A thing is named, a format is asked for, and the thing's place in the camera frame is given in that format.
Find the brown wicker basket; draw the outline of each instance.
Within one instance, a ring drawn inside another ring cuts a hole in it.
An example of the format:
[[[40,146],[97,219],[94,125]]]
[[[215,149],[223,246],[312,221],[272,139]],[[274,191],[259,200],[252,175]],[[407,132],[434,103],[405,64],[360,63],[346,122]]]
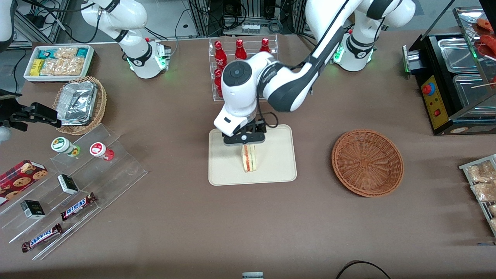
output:
[[[344,186],[364,197],[390,194],[403,179],[399,150],[388,138],[372,130],[343,134],[332,149],[331,162]]]
[[[105,92],[105,88],[103,88],[102,84],[100,83],[99,80],[92,76],[85,76],[83,78],[78,78],[75,80],[71,80],[68,83],[75,83],[75,82],[84,82],[84,81],[91,81],[94,82],[98,85],[98,92],[97,92],[97,97],[95,100],[95,108],[93,109],[93,116],[91,123],[87,126],[62,126],[60,128],[57,128],[59,132],[65,133],[65,134],[71,134],[73,136],[80,136],[84,135],[85,133],[93,130],[95,127],[100,124],[100,122],[103,119],[103,115],[105,114],[105,106],[107,105],[107,93]],[[53,109],[57,108],[57,104],[59,103],[59,98],[61,96],[62,88],[59,90],[59,93],[55,97],[55,102],[52,106]]]

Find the tabletop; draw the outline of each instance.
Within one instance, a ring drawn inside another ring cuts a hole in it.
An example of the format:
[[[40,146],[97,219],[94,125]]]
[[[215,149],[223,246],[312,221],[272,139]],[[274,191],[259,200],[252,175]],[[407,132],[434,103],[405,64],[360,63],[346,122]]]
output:
[[[365,69],[327,66],[299,110],[277,113],[293,131],[295,181],[220,187],[208,182],[208,134],[222,107],[212,100],[208,39],[180,41],[170,70],[149,80],[129,70],[117,44],[94,44],[90,75],[108,95],[103,123],[149,173],[42,261],[0,231],[0,278],[235,279],[263,271],[266,279],[319,279],[352,260],[396,279],[494,278],[496,247],[476,246],[494,238],[458,166],[496,153],[495,137],[432,135],[401,59],[401,46],[419,34],[381,33]],[[279,59],[295,65],[310,47],[279,36]],[[20,103],[50,106],[60,87],[26,82]],[[403,156],[403,182],[388,196],[351,193],[330,166],[334,142],[359,128],[386,135]],[[57,136],[44,124],[13,131],[0,145],[0,172],[54,156]],[[342,278],[381,274],[354,266]]]

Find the red bottle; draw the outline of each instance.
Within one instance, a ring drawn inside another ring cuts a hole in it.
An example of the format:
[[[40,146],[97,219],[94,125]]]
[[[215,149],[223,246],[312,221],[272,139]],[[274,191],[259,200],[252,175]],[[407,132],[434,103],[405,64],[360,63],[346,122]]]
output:
[[[214,43],[214,46],[215,46],[215,64],[217,64],[217,68],[223,70],[227,65],[226,52],[222,49],[222,43],[220,41],[216,41]]]
[[[214,80],[215,89],[217,90],[219,97],[223,98],[222,87],[221,87],[222,71],[220,69],[215,69],[214,74],[215,74],[215,80]]]
[[[242,60],[245,60],[248,57],[247,51],[243,46],[242,39],[236,40],[236,53],[234,53],[234,57],[236,57],[236,59],[242,59]]]
[[[266,51],[270,53],[270,48],[269,48],[269,39],[268,38],[263,38],[262,39],[262,47],[260,48],[260,52]]]

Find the red button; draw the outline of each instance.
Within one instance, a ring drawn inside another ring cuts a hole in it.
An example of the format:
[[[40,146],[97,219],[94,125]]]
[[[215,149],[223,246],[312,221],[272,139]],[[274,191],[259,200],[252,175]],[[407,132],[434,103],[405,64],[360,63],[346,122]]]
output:
[[[422,93],[428,95],[432,91],[432,89],[433,88],[429,84],[424,85],[424,87],[422,87]]]

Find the cookie box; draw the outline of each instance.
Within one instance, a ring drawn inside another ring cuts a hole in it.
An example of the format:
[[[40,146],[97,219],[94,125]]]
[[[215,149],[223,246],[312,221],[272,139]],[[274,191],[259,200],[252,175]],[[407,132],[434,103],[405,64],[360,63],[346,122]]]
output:
[[[23,160],[0,175],[0,206],[47,174],[48,171],[43,165]]]

